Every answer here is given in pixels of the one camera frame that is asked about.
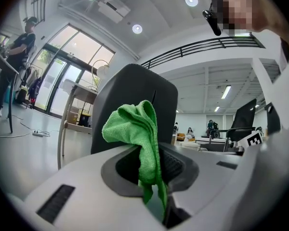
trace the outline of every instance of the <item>air conditioner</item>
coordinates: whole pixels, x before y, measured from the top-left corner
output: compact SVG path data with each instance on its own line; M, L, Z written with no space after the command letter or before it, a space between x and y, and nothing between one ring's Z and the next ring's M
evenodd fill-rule
M120 22L131 10L120 0L105 0L98 2L99 12L115 23Z

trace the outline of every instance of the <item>microfiber cloth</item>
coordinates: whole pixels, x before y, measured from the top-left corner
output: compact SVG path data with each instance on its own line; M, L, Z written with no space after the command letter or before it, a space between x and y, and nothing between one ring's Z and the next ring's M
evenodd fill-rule
M107 142L122 141L140 145L139 182L144 190L144 203L153 195L152 185L158 186L158 196L164 210L167 203L167 186L162 180L159 152L158 130L155 110L152 104L144 100L137 106L124 104L114 111L102 129Z

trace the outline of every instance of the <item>glass door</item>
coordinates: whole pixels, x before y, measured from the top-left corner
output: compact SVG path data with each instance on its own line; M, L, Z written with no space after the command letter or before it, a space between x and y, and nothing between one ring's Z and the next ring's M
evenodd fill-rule
M63 91L63 83L66 79L70 79L72 81L76 81L77 77L79 76L81 70L77 67L74 67L70 65L66 73L63 75L63 78L61 79L61 82L59 84L59 87L56 91L53 103L52 103L52 108L51 108L51 113L62 116L63 115L63 110L66 106L66 102L69 96L69 93L66 93Z
M60 73L66 66L66 62L59 58L56 58L53 64L49 67L49 70L43 80L40 87L39 94L35 103L35 106L46 111L48 99L52 93L54 85L60 76Z

